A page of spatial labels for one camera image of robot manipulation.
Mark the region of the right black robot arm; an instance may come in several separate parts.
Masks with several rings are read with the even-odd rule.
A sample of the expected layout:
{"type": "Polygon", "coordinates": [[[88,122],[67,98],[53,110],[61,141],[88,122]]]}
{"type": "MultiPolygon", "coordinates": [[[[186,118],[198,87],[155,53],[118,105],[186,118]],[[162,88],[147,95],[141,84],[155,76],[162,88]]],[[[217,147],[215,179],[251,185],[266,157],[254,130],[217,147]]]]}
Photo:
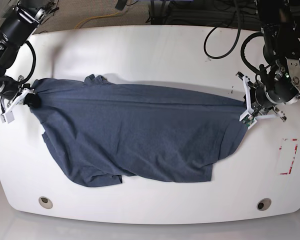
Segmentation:
{"type": "Polygon", "coordinates": [[[6,107],[4,100],[14,102],[23,89],[28,89],[27,82],[32,77],[37,56],[30,36],[44,22],[44,19],[58,10],[54,0],[18,0],[7,13],[5,20],[0,26],[0,106],[4,114],[6,107]],[[6,75],[15,62],[20,48],[26,45],[32,54],[32,64],[26,77],[20,76],[15,80],[6,75]]]}

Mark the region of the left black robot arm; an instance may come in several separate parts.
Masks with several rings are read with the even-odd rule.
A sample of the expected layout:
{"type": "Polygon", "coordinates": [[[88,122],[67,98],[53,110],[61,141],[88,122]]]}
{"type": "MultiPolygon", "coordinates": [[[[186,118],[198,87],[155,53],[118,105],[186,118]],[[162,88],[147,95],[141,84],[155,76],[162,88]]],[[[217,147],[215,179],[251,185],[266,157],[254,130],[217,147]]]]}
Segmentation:
{"type": "Polygon", "coordinates": [[[300,40],[296,22],[287,0],[257,0],[257,14],[261,23],[259,32],[249,35],[241,45],[240,57],[255,74],[255,81],[241,72],[246,110],[239,120],[252,127],[258,120],[278,117],[286,121],[278,105],[291,105],[300,99],[300,40]],[[262,37],[263,57],[267,65],[253,66],[245,56],[248,43],[262,37]]]}

